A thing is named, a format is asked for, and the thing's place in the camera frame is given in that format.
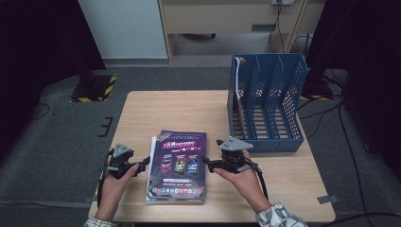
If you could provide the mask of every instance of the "yellow and black tape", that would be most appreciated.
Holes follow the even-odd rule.
[[[331,98],[329,98],[328,96],[301,96],[300,97],[301,100],[330,100]]]
[[[71,98],[71,101],[72,102],[105,101],[109,97],[109,94],[114,87],[115,80],[116,80],[115,76],[110,77],[110,80],[108,81],[108,84],[104,89],[104,92],[101,93],[102,96],[96,96],[96,97],[79,96],[79,97]]]

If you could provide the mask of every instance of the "magazine cover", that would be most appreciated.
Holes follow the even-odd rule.
[[[202,155],[206,156],[205,132],[161,131],[151,155],[147,203],[203,201]]]

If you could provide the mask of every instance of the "hazard tape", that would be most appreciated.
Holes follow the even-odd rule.
[[[330,100],[327,96],[301,96],[300,100]]]
[[[114,87],[114,83],[115,80],[117,79],[117,77],[111,77],[109,84],[107,86],[107,88],[104,91],[104,95],[103,96],[98,96],[98,97],[77,97],[77,98],[71,98],[71,102],[91,102],[91,101],[104,101],[109,97],[110,92],[112,91],[113,87]]]

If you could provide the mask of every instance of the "power outlet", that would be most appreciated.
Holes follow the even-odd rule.
[[[278,6],[278,4],[282,6],[291,6],[294,5],[294,0],[271,0],[271,4],[274,6]]]

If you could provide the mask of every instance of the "handheld controller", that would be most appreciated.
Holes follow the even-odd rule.
[[[133,150],[125,145],[117,143],[115,148],[109,151],[108,157],[111,156],[107,169],[116,179],[122,178],[126,172],[136,164],[139,164],[138,169],[133,177],[136,177],[138,173],[146,171],[147,165],[150,162],[150,156],[144,159],[142,162],[130,164],[128,160],[133,156]]]
[[[133,156],[133,150],[120,143],[117,143],[115,148],[112,148],[112,150],[110,150],[107,153],[107,157],[105,160],[105,167],[103,168],[103,172],[99,180],[99,184],[97,186],[97,207],[99,207],[101,202],[103,183],[107,176],[106,171],[108,171],[109,174],[114,176],[116,179],[120,179],[127,173],[127,171],[132,166],[135,166],[136,164],[139,164],[139,167],[136,170],[135,175],[133,175],[132,177],[136,177],[138,176],[138,173],[147,170],[147,165],[150,162],[150,156],[144,159],[142,162],[130,164],[128,160],[132,156]]]
[[[221,149],[221,159],[210,161],[207,157],[202,157],[202,161],[208,165],[209,171],[214,172],[214,168],[223,168],[232,173],[239,173],[250,167],[256,168],[256,163],[246,160],[242,152],[243,149],[252,149],[253,145],[230,136],[227,140],[217,140]]]

